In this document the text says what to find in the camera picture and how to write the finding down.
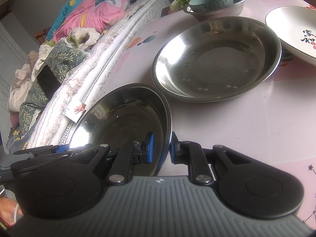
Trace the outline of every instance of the ribbed gray surface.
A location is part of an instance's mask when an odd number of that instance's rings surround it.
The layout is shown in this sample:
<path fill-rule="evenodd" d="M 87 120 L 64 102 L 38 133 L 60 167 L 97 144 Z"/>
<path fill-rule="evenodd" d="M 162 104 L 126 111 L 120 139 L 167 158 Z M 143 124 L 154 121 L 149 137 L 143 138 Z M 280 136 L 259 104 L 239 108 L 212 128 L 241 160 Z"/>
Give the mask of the ribbed gray surface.
<path fill-rule="evenodd" d="M 211 188 L 187 177 L 134 177 L 109 188 L 84 214 L 62 221 L 25 216 L 9 232 L 13 237 L 307 237 L 312 230 L 295 216 L 270 221 L 240 216 Z"/>

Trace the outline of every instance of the green floral pillow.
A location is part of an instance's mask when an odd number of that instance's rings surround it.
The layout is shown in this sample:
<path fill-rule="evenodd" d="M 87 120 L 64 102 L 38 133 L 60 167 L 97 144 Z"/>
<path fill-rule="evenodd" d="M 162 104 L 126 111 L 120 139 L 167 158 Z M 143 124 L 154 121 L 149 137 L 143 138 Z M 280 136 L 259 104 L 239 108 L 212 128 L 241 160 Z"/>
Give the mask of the green floral pillow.
<path fill-rule="evenodd" d="M 49 53 L 38 73 L 45 65 L 48 65 L 60 83 L 63 83 L 69 71 L 78 66 L 87 54 L 76 48 L 72 48 L 63 40 L 59 41 Z M 34 81 L 27 98 L 20 106 L 19 121 L 22 133 L 26 134 L 35 122 L 40 111 L 47 105 L 48 99 L 37 80 Z"/>

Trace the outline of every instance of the black phone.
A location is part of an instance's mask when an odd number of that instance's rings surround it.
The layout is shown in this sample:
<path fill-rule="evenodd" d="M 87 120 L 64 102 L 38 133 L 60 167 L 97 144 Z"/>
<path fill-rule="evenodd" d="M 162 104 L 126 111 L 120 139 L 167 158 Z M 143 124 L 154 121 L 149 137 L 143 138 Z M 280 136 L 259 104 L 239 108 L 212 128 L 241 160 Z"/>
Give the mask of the black phone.
<path fill-rule="evenodd" d="M 45 65 L 42 71 L 38 74 L 37 81 L 49 100 L 61 86 L 61 83 L 48 65 Z"/>

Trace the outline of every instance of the pink tablecloth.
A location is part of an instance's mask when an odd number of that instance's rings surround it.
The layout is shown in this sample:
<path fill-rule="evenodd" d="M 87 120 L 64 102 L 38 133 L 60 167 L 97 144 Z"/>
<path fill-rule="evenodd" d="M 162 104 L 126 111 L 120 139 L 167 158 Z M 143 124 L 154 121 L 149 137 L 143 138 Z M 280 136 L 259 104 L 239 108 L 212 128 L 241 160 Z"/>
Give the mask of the pink tablecloth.
<path fill-rule="evenodd" d="M 240 16 L 264 22 L 269 11 L 288 5 L 309 6 L 303 0 L 247 0 Z M 159 49 L 196 23 L 180 11 L 146 24 L 116 65 L 102 95 L 129 83 L 153 85 L 151 66 Z M 316 67 L 294 58 L 264 83 L 234 99 L 168 101 L 179 140 L 196 141 L 204 148 L 222 144 L 301 180 L 305 196 L 298 216 L 316 228 Z M 160 175 L 184 174 L 187 167 L 171 164 L 168 156 Z"/>

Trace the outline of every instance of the bowl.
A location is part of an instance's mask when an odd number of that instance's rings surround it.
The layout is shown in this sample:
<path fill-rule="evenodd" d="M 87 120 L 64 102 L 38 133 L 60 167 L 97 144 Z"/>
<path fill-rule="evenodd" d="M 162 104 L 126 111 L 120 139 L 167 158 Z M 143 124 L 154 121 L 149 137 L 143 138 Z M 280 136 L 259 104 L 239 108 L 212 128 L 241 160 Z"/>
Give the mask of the bowl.
<path fill-rule="evenodd" d="M 316 11 L 285 6 L 270 11 L 266 24 L 281 39 L 282 46 L 300 59 L 316 66 Z"/>
<path fill-rule="evenodd" d="M 233 3 L 224 8 L 214 9 L 205 12 L 194 12 L 190 5 L 187 5 L 184 7 L 183 11 L 195 17 L 198 21 L 205 21 L 224 16 L 239 16 L 244 8 L 245 1 L 246 0 L 233 0 Z"/>
<path fill-rule="evenodd" d="M 223 8 L 232 2 L 233 0 L 191 0 L 189 5 L 195 12 L 204 12 Z"/>
<path fill-rule="evenodd" d="M 166 95 L 214 102 L 256 87 L 273 73 L 280 58 L 280 40 L 266 24 L 222 17 L 199 23 L 165 44 L 151 75 Z"/>
<path fill-rule="evenodd" d="M 135 175 L 157 175 L 168 153 L 171 111 L 165 96 L 148 84 L 122 86 L 101 98 L 81 119 L 71 147 L 107 143 L 119 149 L 128 141 L 144 141 L 154 133 L 151 164 L 135 166 Z"/>

